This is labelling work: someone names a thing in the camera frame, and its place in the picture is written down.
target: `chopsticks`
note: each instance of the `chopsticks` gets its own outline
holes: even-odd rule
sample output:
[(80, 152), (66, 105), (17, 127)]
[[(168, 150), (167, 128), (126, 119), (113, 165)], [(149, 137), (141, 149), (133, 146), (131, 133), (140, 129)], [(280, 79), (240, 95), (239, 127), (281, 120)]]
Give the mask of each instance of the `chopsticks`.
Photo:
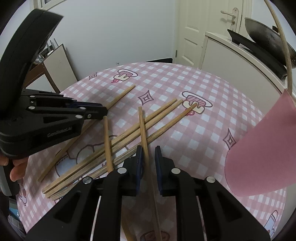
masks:
[[(127, 88), (126, 90), (124, 90), (124, 92), (122, 92), (121, 94), (119, 94), (118, 96), (115, 97), (115, 99), (113, 101), (111, 101), (110, 103), (108, 103), (106, 105), (107, 109), (110, 109), (113, 105), (115, 105), (122, 97), (124, 97), (128, 92), (130, 92), (133, 88), (135, 88), (136, 85), (132, 85), (129, 88)], [(96, 122), (96, 120), (90, 120), (87, 124), (85, 124), (82, 129), (81, 129), (81, 134), (80, 136), (87, 130), (89, 129), (94, 123)], [(54, 167), (54, 165), (60, 160), (60, 158), (66, 153), (66, 151), (79, 139), (80, 136), (74, 137), (72, 138), (66, 145), (65, 147), (63, 147), (63, 149), (61, 149), (59, 151), (59, 153), (57, 153), (57, 155), (55, 156), (55, 158), (52, 160), (52, 162), (48, 165), (48, 167), (41, 173), (40, 177), (37, 179), (38, 182), (41, 182), (45, 176), (49, 173), (49, 171)]]
[[(105, 146), (105, 155), (107, 161), (107, 171), (110, 173), (113, 169), (113, 161), (111, 156), (110, 141), (109, 141), (109, 130), (108, 130), (108, 118), (107, 116), (103, 117), (104, 125), (104, 146)], [(124, 215), (121, 214), (121, 226), (123, 232), (126, 236), (127, 241), (135, 241), (136, 237), (131, 234), (129, 227), (127, 225), (127, 220), (124, 218)]]
[[(151, 142), (153, 142), (154, 140), (156, 140), (159, 136), (161, 136), (163, 133), (165, 133), (168, 129), (170, 129), (173, 125), (175, 125), (176, 123), (178, 123), (183, 117), (185, 117), (190, 111), (192, 111), (195, 107), (197, 106), (197, 103), (193, 104), (191, 107), (189, 107), (188, 109), (184, 110), (181, 114), (179, 114), (177, 117), (175, 117), (174, 119), (172, 119), (169, 123), (167, 123), (166, 125), (164, 125), (163, 127), (161, 127), (158, 131), (154, 132), (153, 134), (151, 134), (150, 136), (148, 136), (147, 138), (147, 144), (150, 144)], [(137, 146), (140, 145), (141, 143), (138, 143), (136, 145), (134, 145), (132, 148), (130, 148), (128, 151), (126, 151), (125, 153), (121, 154), (120, 156), (116, 157), (113, 160), (113, 164), (116, 166), (120, 163), (122, 163), (126, 158), (132, 156), (133, 154), (136, 153), (137, 151)], [(98, 170), (92, 172), (91, 174), (89, 174), (90, 177), (92, 177), (93, 179), (98, 178), (99, 176), (103, 175), (104, 173), (107, 172), (107, 167), (101, 167)], [(72, 183), (69, 186), (67, 186), (66, 188), (62, 189), (60, 192), (57, 192), (54, 195), (51, 195), (50, 198), (52, 200), (57, 200), (61, 197), (63, 197), (64, 195), (66, 195), (75, 185), (76, 183)]]
[(158, 211), (157, 211), (156, 200), (155, 200), (153, 180), (152, 180), (152, 175), (151, 175), (151, 171), (150, 171), (149, 152), (148, 152), (148, 146), (147, 146), (146, 130), (145, 130), (145, 123), (144, 123), (144, 118), (143, 118), (143, 110), (142, 110), (141, 106), (139, 107), (139, 120), (140, 120), (140, 131), (141, 131), (141, 146), (142, 146), (143, 152), (144, 152), (144, 163), (145, 163), (145, 173), (144, 174), (145, 174), (145, 178), (146, 178), (146, 181), (148, 184), (148, 196), (149, 196), (150, 208), (152, 210), (154, 233), (155, 233), (156, 241), (162, 241)]
[[(177, 101), (167, 109), (165, 109), (163, 112), (161, 112), (159, 115), (154, 117), (152, 120), (148, 121), (146, 123), (146, 128), (149, 129), (153, 125), (155, 125), (157, 122), (159, 122), (162, 118), (164, 118), (167, 114), (169, 114), (172, 110), (177, 108), (182, 103), (182, 100)], [(113, 143), (116, 143), (118, 140), (117, 138), (113, 139), (111, 141), (112, 152), (116, 153), (117, 151), (124, 148), (127, 144), (135, 140), (138, 136), (140, 136), (140, 129), (136, 130), (132, 134), (130, 134), (128, 137), (117, 143), (113, 146)], [(69, 171), (67, 171), (65, 174), (57, 178), (55, 181), (53, 181), (51, 184), (46, 186), (42, 192), (46, 194), (46, 197), (50, 197), (54, 193), (60, 191), (61, 189), (65, 188), (72, 182), (76, 181), (89, 171), (91, 171), (93, 168), (101, 164), (105, 160), (105, 154), (104, 154), (104, 148), (95, 151), (92, 155), (87, 157), (85, 160), (80, 162), (79, 164), (75, 165), (73, 168), (71, 168)]]

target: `finger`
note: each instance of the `finger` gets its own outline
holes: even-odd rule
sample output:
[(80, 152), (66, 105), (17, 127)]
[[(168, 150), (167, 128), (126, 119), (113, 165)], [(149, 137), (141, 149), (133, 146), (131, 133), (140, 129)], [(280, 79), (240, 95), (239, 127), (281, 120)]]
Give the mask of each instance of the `finger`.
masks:
[(8, 158), (0, 155), (0, 166), (6, 166), (8, 164)]
[(12, 162), (13, 162), (13, 165), (19, 166), (22, 163), (28, 162), (28, 157), (19, 159), (19, 160), (13, 160)]
[(25, 176), (26, 167), (28, 162), (24, 162), (14, 167), (10, 172), (10, 179), (15, 182), (16, 180), (22, 179)]

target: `wok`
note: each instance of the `wok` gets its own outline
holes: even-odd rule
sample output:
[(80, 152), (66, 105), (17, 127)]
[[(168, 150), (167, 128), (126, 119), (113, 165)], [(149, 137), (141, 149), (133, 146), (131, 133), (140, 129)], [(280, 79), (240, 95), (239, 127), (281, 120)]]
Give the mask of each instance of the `wok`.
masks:
[[(245, 18), (245, 25), (251, 39), (260, 47), (268, 51), (280, 63), (286, 66), (286, 60), (280, 35), (263, 23), (260, 23), (251, 18)], [(288, 44), (288, 47), (292, 62), (292, 68), (296, 68), (296, 52), (290, 44)]]

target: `table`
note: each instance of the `table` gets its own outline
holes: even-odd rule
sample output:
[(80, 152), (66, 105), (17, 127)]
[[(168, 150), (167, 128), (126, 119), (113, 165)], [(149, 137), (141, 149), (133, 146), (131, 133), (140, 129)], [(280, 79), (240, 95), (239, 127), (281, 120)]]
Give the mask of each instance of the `table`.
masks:
[[(176, 167), (197, 178), (213, 176), (230, 191), (224, 174), (227, 152), (248, 129), (262, 119), (262, 112), (228, 82), (210, 73), (178, 64), (133, 63), (110, 68), (82, 79), (62, 93), (78, 101), (106, 104), (133, 83), (136, 87), (108, 112), (112, 130), (110, 138), (121, 134), (139, 121), (139, 106), (142, 106), (148, 115), (173, 98), (184, 100), (182, 105), (148, 130), (150, 135), (185, 108), (198, 102), (198, 108), (149, 145), (150, 157), (153, 159), (154, 149), (160, 145), (163, 155), (172, 158)], [(20, 218), (26, 231), (57, 202), (46, 199), (41, 192), (42, 188), (100, 148), (104, 143), (102, 133), (102, 122), (98, 121), (68, 150), (40, 184), (37, 182), (38, 175), (66, 142), (30, 156), (17, 197)], [(140, 138), (137, 138), (116, 156), (139, 141)], [(154, 164), (152, 172), (156, 175)], [(148, 240), (153, 230), (146, 191), (147, 184), (142, 180), (137, 197), (123, 197), (127, 217), (131, 218), (128, 220), (130, 229), (141, 241)], [(236, 198), (270, 230), (270, 235), (274, 233), (284, 209), (286, 189)], [(176, 240), (174, 197), (163, 198), (156, 191), (156, 201), (161, 229), (166, 232), (166, 240)]]

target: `door frame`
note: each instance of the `door frame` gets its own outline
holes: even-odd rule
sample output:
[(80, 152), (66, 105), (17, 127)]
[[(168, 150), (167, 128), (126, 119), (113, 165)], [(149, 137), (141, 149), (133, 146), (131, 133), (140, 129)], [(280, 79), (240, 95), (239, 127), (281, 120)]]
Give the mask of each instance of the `door frame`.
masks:
[[(178, 37), (179, 37), (179, 12), (180, 2), (182, 0), (175, 0), (175, 32), (174, 32), (174, 50), (173, 50), (173, 63), (176, 60), (176, 51), (178, 50)], [(252, 4), (253, 0), (243, 0), (242, 19), (239, 26), (239, 34), (244, 37), (248, 37), (246, 26), (244, 24), (244, 18), (251, 18), (252, 16)]]

